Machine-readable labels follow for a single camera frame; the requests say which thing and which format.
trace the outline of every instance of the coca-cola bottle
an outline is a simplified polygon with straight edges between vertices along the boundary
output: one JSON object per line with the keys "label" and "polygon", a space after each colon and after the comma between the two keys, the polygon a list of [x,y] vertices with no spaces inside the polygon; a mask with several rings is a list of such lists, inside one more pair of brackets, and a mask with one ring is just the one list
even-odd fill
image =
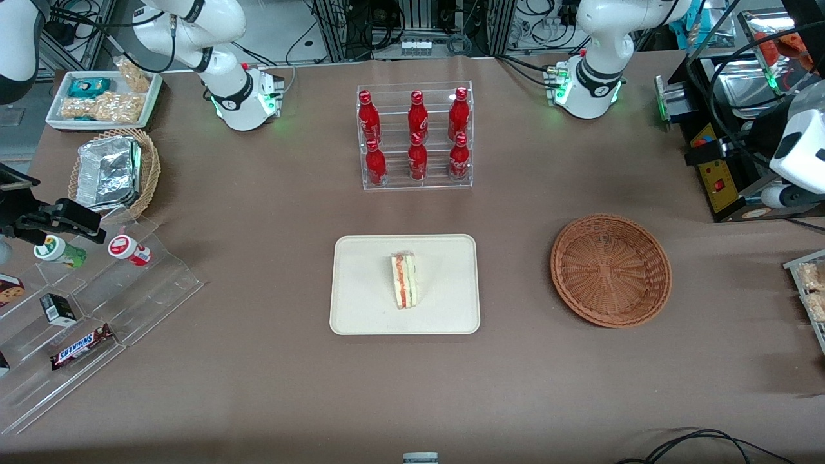
{"label": "coca-cola bottle", "polygon": [[370,91],[362,90],[358,93],[358,121],[366,139],[375,139],[381,143],[381,121],[378,117],[378,108],[372,103]]}
{"label": "coca-cola bottle", "polygon": [[427,142],[427,109],[424,107],[424,93],[420,90],[413,90],[412,105],[407,114],[407,121],[410,126],[410,134],[421,134],[424,142]]}
{"label": "coca-cola bottle", "polygon": [[410,149],[407,150],[410,158],[410,177],[414,181],[422,181],[427,177],[427,148],[421,134],[410,134]]}
{"label": "coca-cola bottle", "polygon": [[455,146],[450,150],[449,176],[453,182],[460,182],[467,177],[467,163],[469,162],[469,149],[467,148],[467,135],[459,132],[455,135]]}
{"label": "coca-cola bottle", "polygon": [[387,159],[378,149],[378,140],[374,138],[366,141],[366,171],[372,185],[386,185],[388,180]]}
{"label": "coca-cola bottle", "polygon": [[469,104],[467,103],[467,88],[459,87],[455,90],[455,100],[450,107],[450,127],[447,136],[455,141],[455,135],[467,130],[469,119]]}

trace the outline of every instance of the acrylic bottle rack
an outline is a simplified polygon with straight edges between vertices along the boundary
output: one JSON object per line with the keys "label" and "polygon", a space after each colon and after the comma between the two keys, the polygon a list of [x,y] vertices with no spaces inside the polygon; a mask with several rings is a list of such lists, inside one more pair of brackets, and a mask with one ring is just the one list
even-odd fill
{"label": "acrylic bottle rack", "polygon": [[[447,137],[450,124],[450,107],[455,100],[455,90],[465,87],[468,90],[469,120],[467,121],[467,148],[470,156],[467,176],[454,182],[447,175],[450,166],[450,150],[453,142]],[[372,102],[378,109],[381,121],[380,149],[387,159],[389,181],[383,186],[370,183],[366,168],[366,139],[358,121],[358,92],[368,90]],[[424,146],[427,147],[427,177],[422,181],[413,180],[409,175],[407,150],[410,147],[407,114],[410,109],[410,94],[420,90],[424,94],[424,106],[428,111],[429,136]],[[412,190],[419,188],[467,188],[473,186],[473,113],[474,95],[472,81],[442,83],[410,83],[387,85],[360,85],[355,95],[356,130],[358,131],[359,155],[361,156],[361,182],[366,191]]]}

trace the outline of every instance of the wicker basket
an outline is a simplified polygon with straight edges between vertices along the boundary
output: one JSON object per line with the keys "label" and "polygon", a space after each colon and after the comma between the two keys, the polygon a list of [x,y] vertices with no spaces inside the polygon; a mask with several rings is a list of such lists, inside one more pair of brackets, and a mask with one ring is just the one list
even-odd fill
{"label": "wicker basket", "polygon": [[589,215],[568,224],[550,254],[550,276],[578,315],[594,324],[644,324],[670,296],[670,262],[641,225],[617,215]]}
{"label": "wicker basket", "polygon": [[[154,196],[155,188],[160,178],[160,158],[152,139],[140,129],[113,129],[95,137],[95,140],[105,139],[115,135],[131,135],[140,144],[140,198],[129,207],[133,217],[140,216],[149,206]],[[74,163],[72,178],[68,181],[68,197],[74,200],[78,196],[78,172],[80,172],[80,157]]]}

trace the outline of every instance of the clear acrylic shelf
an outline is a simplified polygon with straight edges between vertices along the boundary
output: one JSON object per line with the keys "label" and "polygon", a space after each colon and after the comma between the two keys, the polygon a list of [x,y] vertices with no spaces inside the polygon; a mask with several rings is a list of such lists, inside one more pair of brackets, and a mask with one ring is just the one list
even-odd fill
{"label": "clear acrylic shelf", "polygon": [[[103,218],[102,245],[75,238],[86,262],[76,269],[41,262],[24,272],[26,294],[0,308],[0,352],[11,370],[0,377],[0,431],[20,433],[77,388],[103,365],[137,343],[181,303],[203,287],[186,264],[169,253],[145,218],[126,209]],[[143,267],[115,259],[108,241],[128,234],[152,251]],[[78,322],[49,324],[40,297],[54,293],[68,299]],[[108,323],[115,336],[66,367],[53,371],[50,357]]]}
{"label": "clear acrylic shelf", "polygon": [[[467,177],[453,182],[447,175],[450,166],[450,150],[453,142],[447,137],[450,122],[450,107],[455,100],[455,90],[468,90],[469,120],[467,122],[467,148],[470,156],[467,163]],[[366,168],[366,139],[358,123],[358,92],[369,90],[372,102],[378,109],[381,121],[381,151],[387,159],[386,185],[370,183]],[[410,109],[410,94],[420,90],[424,94],[424,106],[428,112],[427,177],[422,181],[413,180],[409,175],[407,150],[410,147],[407,113]],[[366,191],[412,190],[419,188],[467,188],[473,186],[473,114],[474,94],[472,81],[442,83],[410,83],[386,85],[360,85],[356,93],[356,130],[358,131],[359,156],[361,157],[361,182]]]}

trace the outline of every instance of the brown table surface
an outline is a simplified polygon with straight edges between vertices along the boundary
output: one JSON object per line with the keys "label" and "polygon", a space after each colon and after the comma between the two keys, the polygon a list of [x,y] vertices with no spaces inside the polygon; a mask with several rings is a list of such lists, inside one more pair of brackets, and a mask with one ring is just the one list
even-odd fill
{"label": "brown table surface", "polygon": [[[300,69],[284,115],[249,133],[215,117],[195,75],[165,76],[151,134],[163,172],[146,216],[206,286],[22,434],[0,437],[2,461],[392,463],[432,450],[445,464],[610,463],[700,426],[825,462],[823,354],[781,266],[823,238],[786,221],[711,223],[678,130],[655,122],[653,76],[680,59],[636,54],[619,101],[594,121],[548,107],[493,59]],[[475,186],[363,192],[356,86],[462,79],[476,98]],[[39,198],[65,194],[91,138],[44,131]],[[556,234],[596,212],[638,221],[670,257],[670,301],[637,329],[579,319],[549,282]],[[441,233],[478,244],[478,332],[330,330],[338,238]],[[24,268],[31,247],[13,242],[8,268]],[[670,462],[692,452],[741,461],[694,443]]]}

